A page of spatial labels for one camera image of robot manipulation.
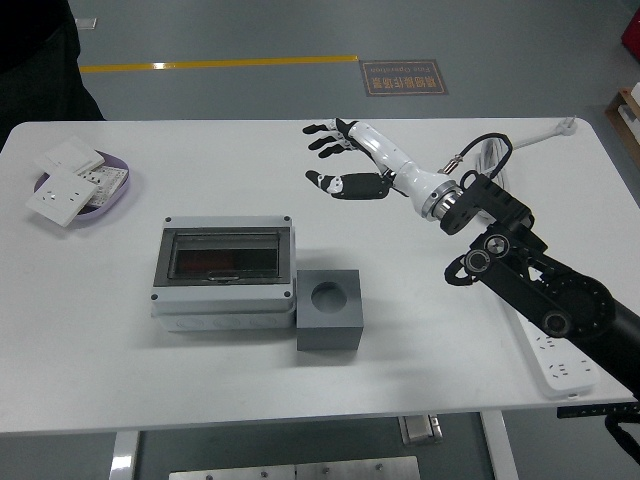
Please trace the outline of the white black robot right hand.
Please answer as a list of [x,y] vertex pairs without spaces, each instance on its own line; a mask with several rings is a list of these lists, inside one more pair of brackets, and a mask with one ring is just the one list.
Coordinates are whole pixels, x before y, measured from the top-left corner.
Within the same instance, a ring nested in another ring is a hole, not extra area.
[[448,202],[458,192],[454,180],[442,173],[421,169],[406,153],[369,124],[329,119],[303,128],[307,135],[324,132],[309,149],[327,158],[344,151],[363,152],[378,171],[342,175],[306,172],[306,178],[331,197],[339,200],[374,200],[385,198],[390,190],[408,197],[415,211],[430,221],[440,219]]

